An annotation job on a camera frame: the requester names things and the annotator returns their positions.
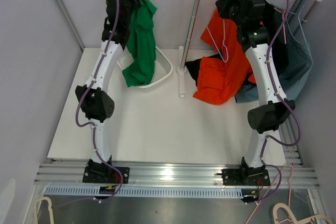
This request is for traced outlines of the light blue wire hanger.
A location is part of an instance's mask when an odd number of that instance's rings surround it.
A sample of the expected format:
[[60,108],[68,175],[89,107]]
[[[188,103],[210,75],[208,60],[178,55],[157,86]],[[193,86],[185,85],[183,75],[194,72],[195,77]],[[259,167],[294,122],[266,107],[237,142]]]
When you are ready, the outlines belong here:
[[228,48],[227,48],[227,46],[225,45],[225,35],[226,35],[226,33],[225,33],[225,21],[224,21],[224,19],[222,19],[222,20],[223,20],[223,40],[222,40],[222,48],[224,47],[224,49],[225,49],[226,59],[225,59],[224,56],[223,56],[223,51],[219,49],[219,47],[218,47],[218,45],[217,45],[217,43],[216,43],[216,41],[215,41],[215,39],[214,39],[214,37],[213,37],[213,35],[212,35],[210,29],[209,29],[209,27],[208,27],[208,25],[206,25],[206,30],[208,31],[208,34],[210,35],[210,38],[211,38],[211,40],[212,40],[212,42],[213,42],[213,44],[214,44],[214,46],[215,46],[217,52],[219,53],[219,55],[220,55],[222,61],[223,61],[224,63],[226,63],[226,62],[229,60],[229,52],[228,52]]

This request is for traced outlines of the right black mount plate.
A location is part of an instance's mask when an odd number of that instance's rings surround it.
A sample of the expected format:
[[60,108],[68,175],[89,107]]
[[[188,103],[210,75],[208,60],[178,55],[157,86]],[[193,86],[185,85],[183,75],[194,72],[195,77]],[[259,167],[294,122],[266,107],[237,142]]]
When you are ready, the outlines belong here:
[[243,171],[240,168],[224,168],[216,173],[223,180],[225,186],[269,186],[270,177],[266,169],[257,169],[252,171]]

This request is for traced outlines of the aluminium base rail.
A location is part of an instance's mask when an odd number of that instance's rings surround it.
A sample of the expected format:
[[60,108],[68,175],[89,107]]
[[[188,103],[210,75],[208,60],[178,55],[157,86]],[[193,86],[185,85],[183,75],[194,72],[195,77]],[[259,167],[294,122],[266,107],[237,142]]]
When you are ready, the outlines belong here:
[[[216,173],[224,168],[238,168],[230,164],[174,164],[156,162],[114,161],[117,167],[128,167],[129,181],[127,187],[174,187],[174,188],[211,188],[225,186]],[[35,184],[83,185],[87,161],[85,160],[50,160],[40,164]],[[316,189],[320,187],[313,168],[295,163],[293,168],[282,171],[281,187],[292,184],[297,189]]]

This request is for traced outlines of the left black mount plate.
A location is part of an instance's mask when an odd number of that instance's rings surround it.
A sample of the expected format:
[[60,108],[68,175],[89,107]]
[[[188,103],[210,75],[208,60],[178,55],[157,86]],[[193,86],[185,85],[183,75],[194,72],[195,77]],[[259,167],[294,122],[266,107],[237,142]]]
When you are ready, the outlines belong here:
[[106,166],[98,168],[88,166],[85,168],[82,182],[91,184],[118,184],[123,179],[122,183],[127,184],[130,169],[128,167],[117,167],[117,169],[120,173]]

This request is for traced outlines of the orange t shirt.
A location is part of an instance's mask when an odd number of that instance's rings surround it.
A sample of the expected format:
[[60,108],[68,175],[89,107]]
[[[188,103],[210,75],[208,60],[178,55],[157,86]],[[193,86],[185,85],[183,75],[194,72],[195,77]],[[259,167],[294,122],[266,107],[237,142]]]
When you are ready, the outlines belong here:
[[[222,42],[219,43],[218,47],[223,51],[223,56],[226,59]],[[227,73],[227,70],[226,63],[222,61],[220,55],[213,58],[202,57],[196,72],[198,73],[198,77],[196,78],[197,91],[193,97],[212,105],[221,105],[231,99],[243,85],[245,77],[233,80],[231,75]]]

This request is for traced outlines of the white plastic basket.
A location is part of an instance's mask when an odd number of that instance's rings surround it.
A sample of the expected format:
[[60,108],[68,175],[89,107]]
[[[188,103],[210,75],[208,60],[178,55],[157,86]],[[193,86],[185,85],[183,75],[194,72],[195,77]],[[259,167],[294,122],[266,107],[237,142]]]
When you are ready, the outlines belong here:
[[[132,87],[133,89],[150,92],[163,85],[171,77],[173,64],[158,46],[155,47],[155,50],[156,60],[154,64],[154,75],[151,82],[148,85]],[[126,49],[125,53],[117,61],[117,64],[121,70],[124,70],[131,63],[133,63],[133,58]]]

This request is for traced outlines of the green t shirt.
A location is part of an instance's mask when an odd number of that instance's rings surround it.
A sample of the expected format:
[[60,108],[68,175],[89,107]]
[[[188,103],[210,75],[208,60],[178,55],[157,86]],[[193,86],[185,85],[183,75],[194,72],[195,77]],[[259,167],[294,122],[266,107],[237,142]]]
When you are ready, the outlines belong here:
[[139,0],[140,7],[133,11],[127,49],[133,62],[122,71],[128,87],[150,84],[154,76],[156,43],[153,16],[157,7],[150,0]]

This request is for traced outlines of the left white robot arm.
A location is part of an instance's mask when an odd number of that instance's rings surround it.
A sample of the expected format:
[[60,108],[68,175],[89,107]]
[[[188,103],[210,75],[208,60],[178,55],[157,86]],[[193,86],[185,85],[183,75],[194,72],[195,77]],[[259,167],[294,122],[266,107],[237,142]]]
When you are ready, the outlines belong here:
[[82,111],[88,120],[77,125],[90,126],[92,135],[92,154],[86,164],[83,182],[122,184],[127,182],[128,171],[114,167],[111,161],[108,126],[115,103],[108,95],[108,87],[130,37],[131,16],[141,4],[140,0],[106,0],[106,5],[107,16],[98,60],[87,82],[75,88],[76,113]]

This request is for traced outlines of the black mount plate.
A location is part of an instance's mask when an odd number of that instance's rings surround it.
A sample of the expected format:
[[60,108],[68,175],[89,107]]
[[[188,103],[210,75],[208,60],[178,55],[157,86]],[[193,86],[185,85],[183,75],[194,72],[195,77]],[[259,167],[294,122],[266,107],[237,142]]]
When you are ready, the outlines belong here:
[[266,169],[257,169],[252,171],[243,171],[240,168],[224,168],[216,173],[223,180],[225,186],[269,186],[270,177]]
[[85,168],[82,182],[91,184],[118,184],[123,179],[122,183],[127,184],[130,169],[128,167],[117,167],[117,169],[120,173],[106,166],[98,168],[88,166]]

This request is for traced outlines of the beige hanger on floor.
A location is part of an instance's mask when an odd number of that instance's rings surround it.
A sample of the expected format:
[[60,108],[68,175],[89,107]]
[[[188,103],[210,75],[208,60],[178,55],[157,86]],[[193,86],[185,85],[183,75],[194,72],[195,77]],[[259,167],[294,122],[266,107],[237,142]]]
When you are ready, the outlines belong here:
[[[281,220],[278,217],[279,210],[283,210],[287,214],[288,218]],[[313,223],[313,221],[318,222],[320,220],[323,220],[326,223],[334,224],[333,220],[329,216],[324,215],[324,214],[316,214],[316,215],[306,217],[303,219],[297,219],[294,213],[292,212],[292,210],[289,208],[289,206],[283,203],[278,203],[273,207],[272,217],[273,217],[275,224],[287,223],[287,222],[294,223],[294,224],[305,224],[305,223]]]

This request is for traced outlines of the grey blue t shirt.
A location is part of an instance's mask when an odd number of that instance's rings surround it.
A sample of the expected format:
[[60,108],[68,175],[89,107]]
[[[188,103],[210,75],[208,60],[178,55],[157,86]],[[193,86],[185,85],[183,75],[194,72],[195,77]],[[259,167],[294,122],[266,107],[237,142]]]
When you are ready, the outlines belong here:
[[[282,22],[282,15],[281,18],[276,18],[276,21],[279,20]],[[285,35],[286,43],[283,28],[281,28],[281,32],[278,34],[277,38],[279,38],[287,46],[289,66],[281,75],[278,75],[278,79],[287,96],[287,99],[295,100],[307,81],[313,66],[313,60],[309,44],[302,44],[297,41],[295,37],[290,35],[287,24],[285,25]],[[258,101],[258,90],[256,84],[252,84],[251,82],[245,80],[243,85],[235,94],[235,101],[236,103]]]

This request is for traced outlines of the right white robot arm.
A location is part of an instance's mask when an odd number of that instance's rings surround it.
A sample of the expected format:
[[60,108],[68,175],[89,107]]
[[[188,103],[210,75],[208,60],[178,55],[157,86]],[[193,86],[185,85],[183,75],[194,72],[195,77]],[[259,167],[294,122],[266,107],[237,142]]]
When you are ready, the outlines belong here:
[[247,114],[252,135],[239,170],[229,173],[226,182],[238,176],[250,185],[264,179],[268,172],[263,163],[266,140],[289,117],[295,102],[288,100],[278,79],[272,57],[272,45],[264,23],[266,0],[218,0],[219,17],[237,26],[237,40],[255,76],[259,106]]

